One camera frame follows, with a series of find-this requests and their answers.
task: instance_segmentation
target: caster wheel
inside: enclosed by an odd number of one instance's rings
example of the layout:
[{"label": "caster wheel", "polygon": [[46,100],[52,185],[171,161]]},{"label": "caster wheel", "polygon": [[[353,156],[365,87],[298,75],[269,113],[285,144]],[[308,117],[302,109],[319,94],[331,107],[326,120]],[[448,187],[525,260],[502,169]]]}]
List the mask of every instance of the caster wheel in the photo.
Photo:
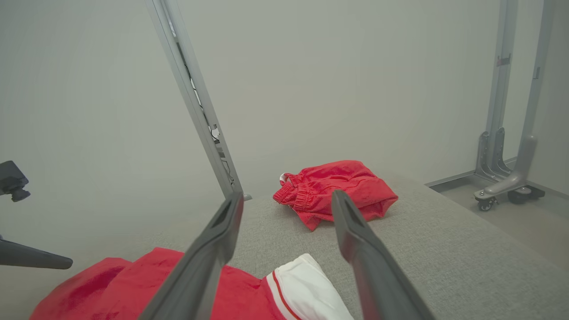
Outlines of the caster wheel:
[{"label": "caster wheel", "polygon": [[515,191],[508,191],[508,199],[514,204],[524,204],[529,199],[529,195],[520,194]]},{"label": "caster wheel", "polygon": [[478,202],[478,209],[480,211],[488,211],[492,208],[493,201],[491,200],[484,200]]}]

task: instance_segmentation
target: gray upholstered surface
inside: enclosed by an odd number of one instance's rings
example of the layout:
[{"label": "gray upholstered surface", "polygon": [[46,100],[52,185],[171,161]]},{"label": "gray upholstered surface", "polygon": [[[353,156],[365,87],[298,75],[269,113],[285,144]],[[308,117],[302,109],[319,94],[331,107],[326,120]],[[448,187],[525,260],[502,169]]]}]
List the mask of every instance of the gray upholstered surface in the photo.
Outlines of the gray upholstered surface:
[{"label": "gray upholstered surface", "polygon": [[[370,225],[438,319],[569,319],[568,273],[435,191],[395,175],[380,176],[399,201]],[[156,226],[80,248],[69,255],[75,261],[70,270],[4,266],[0,280],[11,294],[0,301],[0,318],[27,319],[57,284],[104,257],[136,260],[153,247],[183,251],[213,213],[191,212],[167,228]],[[353,273],[336,241],[331,223],[310,232],[288,207],[253,199],[245,202],[230,265],[263,277],[308,252],[352,315],[361,319]]]}]

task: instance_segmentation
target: metal frame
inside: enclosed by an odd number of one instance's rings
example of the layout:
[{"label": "metal frame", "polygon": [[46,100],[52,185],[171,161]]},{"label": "metal frame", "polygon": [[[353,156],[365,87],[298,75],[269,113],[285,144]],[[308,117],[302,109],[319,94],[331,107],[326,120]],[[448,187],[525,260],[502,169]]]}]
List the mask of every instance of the metal frame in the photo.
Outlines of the metal frame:
[{"label": "metal frame", "polygon": [[[533,155],[535,153],[535,147],[537,145],[537,138],[531,135],[531,131],[533,129],[535,112],[537,110],[537,102],[539,99],[539,92],[541,90],[541,83],[543,78],[543,72],[541,70],[545,66],[547,50],[549,47],[549,38],[552,28],[552,20],[553,20],[553,2],[552,0],[544,0],[541,28],[539,31],[538,48],[535,57],[534,76],[533,76],[533,81],[531,83],[530,96],[527,103],[527,111],[526,111],[525,122],[523,125],[522,138],[519,146],[518,155],[516,157],[516,166],[513,172],[511,172],[507,178],[500,179],[500,176],[495,174],[496,178],[499,180],[497,183],[488,186],[483,190],[476,191],[474,193],[474,196],[478,201],[491,200],[498,194],[502,194],[513,190],[515,190],[519,194],[525,194],[525,195],[529,195],[532,192],[531,188],[525,187],[527,184],[529,184],[527,181],[527,175],[529,173],[531,160],[533,159]],[[501,112],[502,114],[497,115],[496,110],[494,110],[494,113],[491,114],[491,116],[493,116],[493,118],[500,117],[501,121],[503,120],[503,110]],[[504,141],[504,130],[503,128],[501,128],[497,130],[496,143],[503,145],[503,141]],[[503,160],[501,159],[501,149],[503,148],[500,148],[499,145],[495,148],[495,150],[499,151],[498,152],[499,159],[492,160],[493,163],[495,163],[496,166],[498,167],[500,167],[501,163],[503,163]],[[485,163],[485,161],[481,160],[485,159],[486,150],[487,149],[482,150],[482,148],[479,148],[478,160],[481,163]],[[479,170],[479,166],[477,165],[476,174],[483,178],[488,179],[488,177],[491,177],[490,176],[491,173],[495,173],[495,171],[491,171],[490,175],[488,175],[489,173],[485,172],[484,169],[486,169],[486,167],[481,165]]]},{"label": "metal frame", "polygon": [[[496,43],[496,62],[492,79],[492,92],[488,108],[486,131],[490,134],[489,150],[495,149],[496,134],[504,123],[506,98],[510,81],[510,69],[513,59],[514,37],[518,15],[517,0],[501,0],[498,40]],[[488,153],[488,163],[494,163],[494,153]]]},{"label": "metal frame", "polygon": [[[226,198],[233,192],[243,192],[237,170],[229,154],[221,126],[197,64],[177,1],[146,0],[146,4],[221,191]],[[192,81],[199,95],[199,100],[194,93]],[[218,141],[212,137],[211,130],[214,129],[219,130]],[[248,194],[245,194],[244,197],[246,200],[251,198]]]}]

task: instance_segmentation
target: red fabric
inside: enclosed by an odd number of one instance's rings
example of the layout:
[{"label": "red fabric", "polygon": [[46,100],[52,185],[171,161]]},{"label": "red fabric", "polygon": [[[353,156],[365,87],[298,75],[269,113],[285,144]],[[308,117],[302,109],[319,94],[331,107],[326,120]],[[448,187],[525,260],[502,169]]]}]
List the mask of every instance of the red fabric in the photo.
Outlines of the red fabric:
[{"label": "red fabric", "polygon": [[320,221],[334,221],[332,192],[344,190],[360,209],[366,221],[385,216],[398,197],[389,186],[360,161],[338,161],[305,168],[299,174],[284,174],[281,189],[273,195],[278,203],[289,205],[302,222],[314,231]]},{"label": "red fabric", "polygon": [[[136,320],[184,254],[155,248],[135,262],[106,258],[56,287],[30,320]],[[285,320],[265,278],[224,266],[211,319]]]}]

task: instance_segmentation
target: metal stand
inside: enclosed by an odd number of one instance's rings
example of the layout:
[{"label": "metal stand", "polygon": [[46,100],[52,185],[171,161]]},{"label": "metal stand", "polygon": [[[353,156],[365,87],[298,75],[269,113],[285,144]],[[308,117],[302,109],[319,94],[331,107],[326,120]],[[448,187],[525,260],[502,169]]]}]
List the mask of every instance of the metal stand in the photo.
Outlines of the metal stand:
[{"label": "metal stand", "polygon": [[[498,177],[497,174],[493,174],[492,171],[488,173],[485,170],[488,170],[488,165],[486,164],[486,150],[487,148],[484,147],[484,143],[487,143],[488,140],[488,133],[485,132],[480,137],[480,146],[479,146],[479,157],[476,169],[476,175],[479,177],[485,178],[487,180],[492,181]],[[498,180],[497,183],[488,186],[482,190],[474,192],[475,199],[479,202],[478,208],[482,211],[488,211],[492,208],[492,205],[497,203],[496,196],[503,193],[508,193],[508,199],[512,203],[521,204],[526,202],[530,198],[541,198],[545,195],[545,193],[541,190],[538,190],[534,187],[526,186],[527,184],[527,173],[529,172],[531,160],[533,159],[533,155],[535,153],[535,146],[537,144],[537,139],[534,136],[527,136],[523,139],[521,148],[518,154],[518,160],[516,162],[516,167],[514,171],[504,179],[496,179]],[[478,169],[481,169],[482,174],[486,176],[482,176],[479,174]]]},{"label": "metal stand", "polygon": [[504,136],[506,130],[502,127],[496,132],[494,140],[494,156],[492,157],[492,171],[507,177],[512,170],[504,163]]}]

